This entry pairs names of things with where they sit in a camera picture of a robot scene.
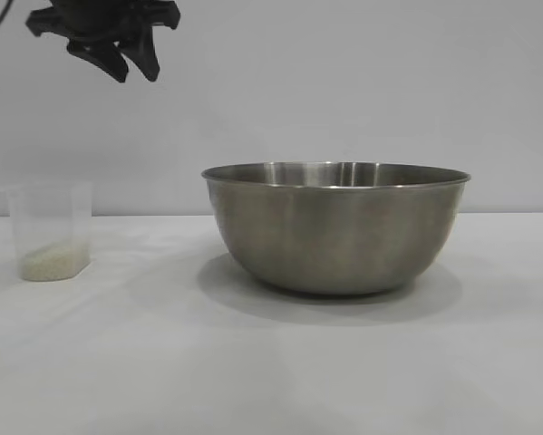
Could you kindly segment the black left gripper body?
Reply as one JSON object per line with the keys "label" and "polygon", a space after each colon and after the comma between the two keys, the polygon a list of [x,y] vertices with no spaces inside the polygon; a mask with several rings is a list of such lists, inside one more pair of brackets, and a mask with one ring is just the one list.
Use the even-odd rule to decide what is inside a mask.
{"label": "black left gripper body", "polygon": [[35,36],[51,33],[85,44],[141,44],[150,40],[154,26],[174,30],[180,18],[173,1],[52,1],[32,11],[26,26]]}

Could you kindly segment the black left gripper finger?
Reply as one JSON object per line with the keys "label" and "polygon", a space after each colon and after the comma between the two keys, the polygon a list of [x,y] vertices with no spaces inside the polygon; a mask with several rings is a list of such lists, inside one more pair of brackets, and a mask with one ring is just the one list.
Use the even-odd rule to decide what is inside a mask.
{"label": "black left gripper finger", "polygon": [[129,58],[149,82],[156,82],[160,65],[150,26],[143,26],[134,34],[120,41],[120,51]]}
{"label": "black left gripper finger", "polygon": [[82,43],[70,40],[66,50],[70,55],[91,63],[107,73],[116,82],[126,81],[129,68],[114,43]]}

